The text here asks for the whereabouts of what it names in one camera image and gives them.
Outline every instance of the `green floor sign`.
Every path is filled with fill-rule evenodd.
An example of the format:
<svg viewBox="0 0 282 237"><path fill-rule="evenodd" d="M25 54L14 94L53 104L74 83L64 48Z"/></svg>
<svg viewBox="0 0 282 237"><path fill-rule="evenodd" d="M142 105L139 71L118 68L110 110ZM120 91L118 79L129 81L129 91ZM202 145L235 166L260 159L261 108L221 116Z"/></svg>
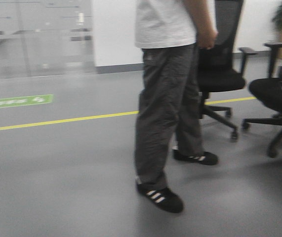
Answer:
<svg viewBox="0 0 282 237"><path fill-rule="evenodd" d="M53 95L33 95L0 99L0 108L51 103Z"/></svg>

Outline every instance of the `shoe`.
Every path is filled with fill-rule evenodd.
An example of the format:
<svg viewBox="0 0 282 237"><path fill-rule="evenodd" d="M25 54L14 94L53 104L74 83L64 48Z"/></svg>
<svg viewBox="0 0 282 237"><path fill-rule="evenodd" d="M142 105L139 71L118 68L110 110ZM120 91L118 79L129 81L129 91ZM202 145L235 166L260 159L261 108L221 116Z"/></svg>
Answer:
<svg viewBox="0 0 282 237"><path fill-rule="evenodd" d="M176 160L187 161L191 163L199 163L204 165L215 165L218 163L218 156L210 152L204 152L203 156L199 157L184 156L180 154L179 151L176 149L173 149L173 152L174 158Z"/></svg>
<svg viewBox="0 0 282 237"><path fill-rule="evenodd" d="M164 211L179 213L184 209L184 205L180 197L174 194L169 188L149 190L145 189L142 184L137 184L136 189L138 193L144 195L155 206Z"/></svg>

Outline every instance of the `white stripe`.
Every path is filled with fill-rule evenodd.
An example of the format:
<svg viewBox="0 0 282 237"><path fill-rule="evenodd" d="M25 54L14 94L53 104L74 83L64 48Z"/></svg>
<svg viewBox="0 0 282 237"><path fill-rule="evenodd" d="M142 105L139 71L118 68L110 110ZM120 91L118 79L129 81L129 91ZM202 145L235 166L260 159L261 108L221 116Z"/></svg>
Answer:
<svg viewBox="0 0 282 237"><path fill-rule="evenodd" d="M137 184L142 184L142 181L141 181L141 179L140 179L139 176L136 176L136 183L137 183Z"/></svg>
<svg viewBox="0 0 282 237"><path fill-rule="evenodd" d="M155 199L155 198L159 197L160 195L161 195L160 193L157 193L154 196L152 196L151 199Z"/></svg>
<svg viewBox="0 0 282 237"><path fill-rule="evenodd" d="M153 193L155 193L156 191L149 191L146 195L147 196L150 196L150 195L152 195Z"/></svg>
<svg viewBox="0 0 282 237"><path fill-rule="evenodd" d="M156 202L156 203L160 203L160 202L163 201L164 199L165 199L165 197L161 197L161 198L157 199L155 202Z"/></svg>
<svg viewBox="0 0 282 237"><path fill-rule="evenodd" d="M189 158L191 158L191 159L197 159L197 160L199 160L199 161L203 161L203 160L205 159L204 156L202 156L202 157L189 157Z"/></svg>

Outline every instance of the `chair leg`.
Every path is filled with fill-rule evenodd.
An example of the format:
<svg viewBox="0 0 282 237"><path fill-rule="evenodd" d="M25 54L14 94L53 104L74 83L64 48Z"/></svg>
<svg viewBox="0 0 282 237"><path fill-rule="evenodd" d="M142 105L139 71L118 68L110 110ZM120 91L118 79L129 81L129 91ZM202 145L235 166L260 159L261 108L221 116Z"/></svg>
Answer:
<svg viewBox="0 0 282 237"><path fill-rule="evenodd" d="M232 116L232 109L230 107L224 107L224 106L208 106L213 111L225 111L225 117L230 118Z"/></svg>
<svg viewBox="0 0 282 237"><path fill-rule="evenodd" d="M282 126L282 116L276 116L276 118L245 118L242 122L243 130L248 130L249 123L269 124L269 125L280 125ZM278 155L276 145L282 139L282 130L274 137L270 142L267 149L267 156L275 158Z"/></svg>
<svg viewBox="0 0 282 237"><path fill-rule="evenodd" d="M282 118L282 114L281 113L277 113L277 114L274 114L272 117L274 119L281 119Z"/></svg>
<svg viewBox="0 0 282 237"><path fill-rule="evenodd" d="M237 132L238 127L236 125L234 125L233 123L227 121L224 117L215 113L214 110L212 110L209 106L203 107L202 114L208 115L209 117L211 117L211 118L221 122L222 124L227 125L230 128L232 128L233 132L231 134L231 140L237 141L237 139L238 139L238 132Z"/></svg>
<svg viewBox="0 0 282 237"><path fill-rule="evenodd" d="M267 149L267 156L271 158L275 158L278 155L278 151L276 149L276 145L282 139L282 130L277 134L276 137L270 142L268 149Z"/></svg>
<svg viewBox="0 0 282 237"><path fill-rule="evenodd" d="M247 127L246 126L247 123L260 123L260 124L270 124L270 125L282 126L282 119L280 118L245 118L243 119L242 127L243 128Z"/></svg>

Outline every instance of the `office chair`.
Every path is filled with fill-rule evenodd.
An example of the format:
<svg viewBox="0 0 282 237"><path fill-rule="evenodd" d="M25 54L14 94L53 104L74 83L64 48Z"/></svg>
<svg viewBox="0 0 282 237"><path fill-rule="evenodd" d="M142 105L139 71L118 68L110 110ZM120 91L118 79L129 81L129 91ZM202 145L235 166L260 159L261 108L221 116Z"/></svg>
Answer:
<svg viewBox="0 0 282 237"><path fill-rule="evenodd" d="M282 126L282 74L279 74L279 77L273 77L278 50L282 47L282 43L270 42L264 45L271 49L268 77L252 81L248 89L264 106L277 111L278 114L272 118L245 118L242 122L242 129L244 131L249 129L249 123ZM267 149L267 156L274 158L278 155L276 145L281 139L282 130L270 142Z"/></svg>
<svg viewBox="0 0 282 237"><path fill-rule="evenodd" d="M213 49L200 49L198 85L201 92L200 118L203 115L229 126L233 129L231 140L237 141L238 127L226 118L232 115L230 107L208 106L205 101L212 92L224 92L243 89L244 69L249 55L256 52L248 47L239 48L242 52L241 71L233 69L233 47L242 11L243 0L215 0L216 25L219 32ZM225 117L215 111L225 111Z"/></svg>

